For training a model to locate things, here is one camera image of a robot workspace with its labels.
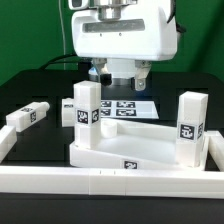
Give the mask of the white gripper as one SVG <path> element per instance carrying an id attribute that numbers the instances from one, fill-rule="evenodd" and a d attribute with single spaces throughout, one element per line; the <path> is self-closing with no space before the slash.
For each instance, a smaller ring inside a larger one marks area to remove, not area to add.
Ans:
<path id="1" fill-rule="evenodd" d="M 175 19 L 167 22 L 161 6 L 127 6 L 121 19 L 111 22 L 100 22 L 95 10 L 80 11 L 73 14 L 71 24 L 75 52 L 94 58 L 101 84 L 112 83 L 106 58 L 134 59 L 133 88 L 143 91 L 152 67 L 150 61 L 170 60 L 177 52 Z"/>

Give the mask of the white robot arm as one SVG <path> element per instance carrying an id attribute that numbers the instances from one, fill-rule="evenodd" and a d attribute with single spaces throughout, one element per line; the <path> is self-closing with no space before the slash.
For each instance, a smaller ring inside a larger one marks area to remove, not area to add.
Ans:
<path id="1" fill-rule="evenodd" d="M 92 60 L 105 86 L 142 91 L 154 61 L 171 60 L 186 29 L 176 0 L 68 0 L 75 53 Z"/>

